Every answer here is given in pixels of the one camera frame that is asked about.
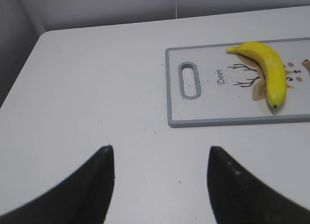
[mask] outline cutting board handle hole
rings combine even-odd
[[[201,95],[197,66],[191,62],[179,65],[179,83],[181,96],[196,99]]]

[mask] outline yellow banana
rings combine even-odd
[[[266,96],[271,107],[280,106],[286,97],[286,76],[281,57],[270,46],[259,42],[245,42],[227,48],[228,53],[240,53],[254,59],[261,66],[266,79]]]

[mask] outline banana stem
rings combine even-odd
[[[238,49],[238,47],[228,47],[226,52],[227,53],[236,53],[237,49]]]

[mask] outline white table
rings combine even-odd
[[[170,128],[163,66],[170,47],[309,36],[309,14],[306,6],[43,34],[0,109],[0,214],[107,144],[116,174],[107,224],[215,224],[211,145],[310,209],[310,123]]]

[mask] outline white cutting board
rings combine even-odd
[[[310,62],[306,60],[310,60],[310,38],[264,42],[281,56],[286,66],[287,97],[281,107],[273,109],[267,104],[264,76],[254,71],[260,70],[255,62],[226,53],[228,46],[241,43],[169,48],[166,50],[169,125],[190,127],[309,121]],[[201,94],[193,99],[181,94],[179,66],[186,62],[197,67],[200,81],[196,82]],[[187,96],[193,96],[197,89],[195,83],[188,82],[189,77],[184,75],[184,89]]]

